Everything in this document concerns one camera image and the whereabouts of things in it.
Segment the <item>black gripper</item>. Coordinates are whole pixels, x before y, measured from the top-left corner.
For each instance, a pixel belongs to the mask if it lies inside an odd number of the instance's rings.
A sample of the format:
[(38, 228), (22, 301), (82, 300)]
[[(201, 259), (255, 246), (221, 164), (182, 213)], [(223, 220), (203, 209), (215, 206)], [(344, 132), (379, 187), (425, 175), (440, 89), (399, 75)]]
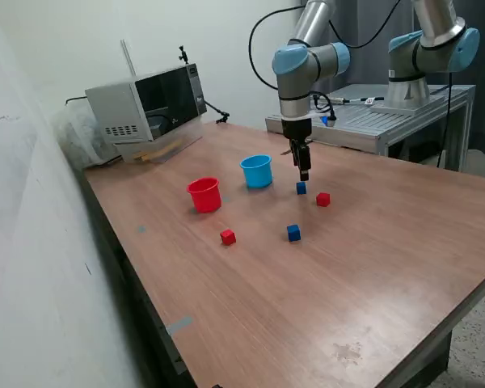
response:
[(282, 120), (281, 123), (284, 136), (290, 140), (293, 164), (299, 168), (300, 180), (308, 181), (311, 169), (310, 148), (304, 140), (311, 135), (311, 119)]

